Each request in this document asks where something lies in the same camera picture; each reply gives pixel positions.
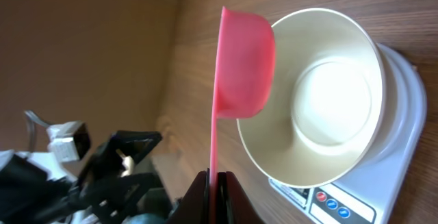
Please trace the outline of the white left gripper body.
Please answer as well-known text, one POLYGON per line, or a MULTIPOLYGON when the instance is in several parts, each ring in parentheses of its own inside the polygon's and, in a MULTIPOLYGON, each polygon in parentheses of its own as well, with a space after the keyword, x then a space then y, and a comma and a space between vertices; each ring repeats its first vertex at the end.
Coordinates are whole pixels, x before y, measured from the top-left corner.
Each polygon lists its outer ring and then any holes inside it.
POLYGON ((48 150, 60 163, 80 161, 91 148, 88 128, 82 121, 50 125, 46 131, 49 137, 48 150))

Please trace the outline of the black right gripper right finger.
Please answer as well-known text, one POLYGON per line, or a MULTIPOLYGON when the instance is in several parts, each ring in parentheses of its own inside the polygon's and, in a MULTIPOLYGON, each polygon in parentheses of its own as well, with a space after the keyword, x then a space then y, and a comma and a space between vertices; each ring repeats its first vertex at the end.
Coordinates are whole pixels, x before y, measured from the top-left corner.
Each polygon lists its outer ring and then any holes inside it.
POLYGON ((234 173, 220 172, 217 189, 217 224, 264 224, 234 173))

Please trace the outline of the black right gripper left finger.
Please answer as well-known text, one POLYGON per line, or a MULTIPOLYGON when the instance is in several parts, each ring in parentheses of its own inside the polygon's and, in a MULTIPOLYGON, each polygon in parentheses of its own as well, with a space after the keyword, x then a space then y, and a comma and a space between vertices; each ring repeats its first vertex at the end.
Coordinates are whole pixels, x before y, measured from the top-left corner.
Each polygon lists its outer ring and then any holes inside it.
POLYGON ((197 174, 166 224, 209 223, 209 169, 197 174))

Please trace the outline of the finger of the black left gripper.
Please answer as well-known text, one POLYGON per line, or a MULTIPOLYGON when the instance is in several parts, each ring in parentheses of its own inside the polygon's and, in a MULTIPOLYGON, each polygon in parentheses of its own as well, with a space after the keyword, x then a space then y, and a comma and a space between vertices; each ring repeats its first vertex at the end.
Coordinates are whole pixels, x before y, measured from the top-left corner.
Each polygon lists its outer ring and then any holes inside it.
POLYGON ((141 162, 162 140, 159 132, 135 132, 119 130, 100 145, 81 170, 77 186, 91 177, 98 181, 119 174, 125 167, 123 160, 131 158, 134 164, 141 162))
POLYGON ((157 174, 138 173, 95 179, 81 173, 68 192, 69 212, 90 209, 100 223, 122 223, 137 213, 139 200, 157 187, 157 174))

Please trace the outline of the pink plastic measuring scoop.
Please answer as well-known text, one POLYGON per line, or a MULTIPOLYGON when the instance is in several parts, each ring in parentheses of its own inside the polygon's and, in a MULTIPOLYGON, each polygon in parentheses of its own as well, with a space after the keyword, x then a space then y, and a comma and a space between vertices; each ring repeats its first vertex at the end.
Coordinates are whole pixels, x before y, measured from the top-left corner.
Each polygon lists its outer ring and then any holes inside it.
POLYGON ((269 22, 262 16, 222 8, 211 108, 209 222, 216 222, 218 185, 218 119, 255 116, 268 101, 276 46, 269 22))

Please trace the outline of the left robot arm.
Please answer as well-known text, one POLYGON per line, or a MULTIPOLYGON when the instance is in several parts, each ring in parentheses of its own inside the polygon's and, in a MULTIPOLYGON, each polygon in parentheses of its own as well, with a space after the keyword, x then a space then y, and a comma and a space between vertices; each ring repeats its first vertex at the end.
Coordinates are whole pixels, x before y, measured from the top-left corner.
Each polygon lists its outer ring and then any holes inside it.
POLYGON ((74 180, 49 179, 28 155, 2 152, 1 222, 53 223, 90 210, 100 223, 122 223, 159 186, 154 173, 124 175, 123 162, 138 164, 161 140, 159 132, 119 130, 94 151, 74 180))

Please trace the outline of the white bowl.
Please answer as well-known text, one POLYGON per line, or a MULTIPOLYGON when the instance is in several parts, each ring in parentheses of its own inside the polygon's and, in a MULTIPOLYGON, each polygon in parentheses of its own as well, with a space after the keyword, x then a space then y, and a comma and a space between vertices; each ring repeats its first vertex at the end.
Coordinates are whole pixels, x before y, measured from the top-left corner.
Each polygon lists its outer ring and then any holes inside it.
POLYGON ((360 163, 381 126, 383 54, 358 22, 327 8, 293 12, 272 28, 272 90, 262 111, 237 121, 242 144, 282 184, 334 182, 360 163))

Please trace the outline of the white digital kitchen scale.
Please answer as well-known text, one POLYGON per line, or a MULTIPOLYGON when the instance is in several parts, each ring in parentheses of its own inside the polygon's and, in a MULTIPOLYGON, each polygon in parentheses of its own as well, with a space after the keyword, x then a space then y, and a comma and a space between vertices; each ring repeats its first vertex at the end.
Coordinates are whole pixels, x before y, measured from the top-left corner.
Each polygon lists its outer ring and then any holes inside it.
POLYGON ((379 45, 389 70, 387 114, 360 164, 337 181, 308 189, 269 184, 314 223, 387 223, 426 122, 427 96, 416 68, 379 45))

